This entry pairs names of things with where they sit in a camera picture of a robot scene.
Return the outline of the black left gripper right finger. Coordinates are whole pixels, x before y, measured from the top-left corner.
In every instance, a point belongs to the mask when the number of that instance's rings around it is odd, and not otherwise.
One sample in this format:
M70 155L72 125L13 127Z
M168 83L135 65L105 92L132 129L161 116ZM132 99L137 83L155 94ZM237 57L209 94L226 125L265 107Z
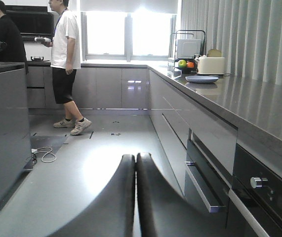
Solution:
M204 217L161 174L150 153L136 160L137 201L143 237L227 237L225 228Z

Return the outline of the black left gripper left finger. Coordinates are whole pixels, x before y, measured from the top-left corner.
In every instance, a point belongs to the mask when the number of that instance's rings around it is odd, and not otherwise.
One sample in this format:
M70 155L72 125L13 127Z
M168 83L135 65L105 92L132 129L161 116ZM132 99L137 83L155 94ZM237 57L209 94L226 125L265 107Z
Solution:
M131 237L135 207L135 157L122 156L101 193L51 237Z

